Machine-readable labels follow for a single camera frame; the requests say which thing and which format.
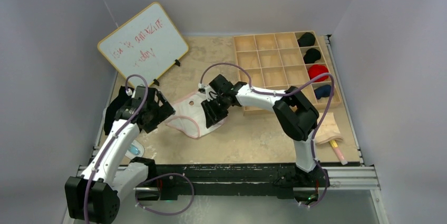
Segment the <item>white underwear pink trim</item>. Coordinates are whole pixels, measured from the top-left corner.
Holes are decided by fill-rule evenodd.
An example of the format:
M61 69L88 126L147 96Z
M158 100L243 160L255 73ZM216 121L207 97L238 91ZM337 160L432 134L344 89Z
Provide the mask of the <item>white underwear pink trim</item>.
M226 119L207 128L205 113L201 106L201 102L205 100L206 95L200 92L192 92L179 99L172 105L175 114L165 120L165 125L193 139L198 139L218 129L226 122Z

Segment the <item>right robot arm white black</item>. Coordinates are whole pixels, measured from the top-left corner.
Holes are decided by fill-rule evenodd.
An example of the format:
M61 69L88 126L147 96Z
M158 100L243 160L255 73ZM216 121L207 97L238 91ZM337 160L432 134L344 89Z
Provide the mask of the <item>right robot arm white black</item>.
M198 90L206 95L201 106L207 128L225 119L231 106L250 106L274 113L284 133L294 142L297 181L307 186L316 180L312 134L317 128L319 112L302 91L294 86L287 90L270 90L249 82L233 84L221 74L209 84L199 83Z

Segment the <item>white whiteboard yellow frame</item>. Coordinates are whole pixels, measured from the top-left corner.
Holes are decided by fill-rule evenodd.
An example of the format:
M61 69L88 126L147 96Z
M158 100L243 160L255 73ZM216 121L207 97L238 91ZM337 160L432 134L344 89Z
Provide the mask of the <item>white whiteboard yellow frame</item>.
M129 84L158 82L189 46L163 7L154 2L98 42L99 52L123 76L137 74Z

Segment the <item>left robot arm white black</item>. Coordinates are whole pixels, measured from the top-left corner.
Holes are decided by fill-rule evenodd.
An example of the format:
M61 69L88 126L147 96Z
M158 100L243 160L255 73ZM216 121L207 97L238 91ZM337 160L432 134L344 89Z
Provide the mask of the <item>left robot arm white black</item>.
M106 110L110 119L108 137L88 167L65 183L69 215L73 219L112 223L121 200L138 184L152 186L157 172L154 161L135 157L128 168L117 170L129 146L145 131L150 133L175 113L174 108L156 88L138 86L128 96L121 87L119 96Z

